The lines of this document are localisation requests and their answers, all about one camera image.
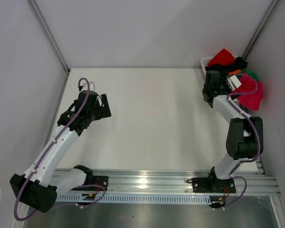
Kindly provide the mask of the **orange t shirt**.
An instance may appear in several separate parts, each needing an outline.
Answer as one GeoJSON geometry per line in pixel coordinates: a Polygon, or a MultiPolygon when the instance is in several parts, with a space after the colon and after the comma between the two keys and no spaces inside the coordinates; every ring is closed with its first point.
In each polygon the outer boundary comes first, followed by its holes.
{"type": "Polygon", "coordinates": [[[237,69],[237,70],[229,72],[229,75],[236,75],[236,74],[241,73],[241,71],[242,71],[241,69],[237,69]]]}

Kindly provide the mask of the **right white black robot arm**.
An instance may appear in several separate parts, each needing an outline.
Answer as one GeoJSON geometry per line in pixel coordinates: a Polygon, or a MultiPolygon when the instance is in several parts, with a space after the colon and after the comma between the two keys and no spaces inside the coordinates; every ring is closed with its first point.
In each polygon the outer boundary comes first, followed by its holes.
{"type": "Polygon", "coordinates": [[[241,164],[258,159],[263,151],[263,121],[242,110],[233,100],[227,76],[219,71],[206,72],[202,90],[204,101],[216,110],[229,124],[226,138],[226,155],[211,168],[201,188],[206,193],[234,193],[234,173],[241,164]]]}

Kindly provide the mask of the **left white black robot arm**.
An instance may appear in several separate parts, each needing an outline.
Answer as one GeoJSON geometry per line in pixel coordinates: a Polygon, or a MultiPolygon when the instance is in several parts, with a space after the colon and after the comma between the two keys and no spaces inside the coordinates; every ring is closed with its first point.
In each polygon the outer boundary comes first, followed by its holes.
{"type": "Polygon", "coordinates": [[[10,179],[17,212],[21,202],[37,211],[48,212],[57,197],[75,190],[106,191],[100,182],[95,182],[93,170],[83,165],[74,166],[71,171],[53,180],[52,175],[72,144],[93,121],[111,117],[106,94],[84,90],[70,107],[61,114],[52,139],[47,143],[36,160],[22,174],[10,179]]]}

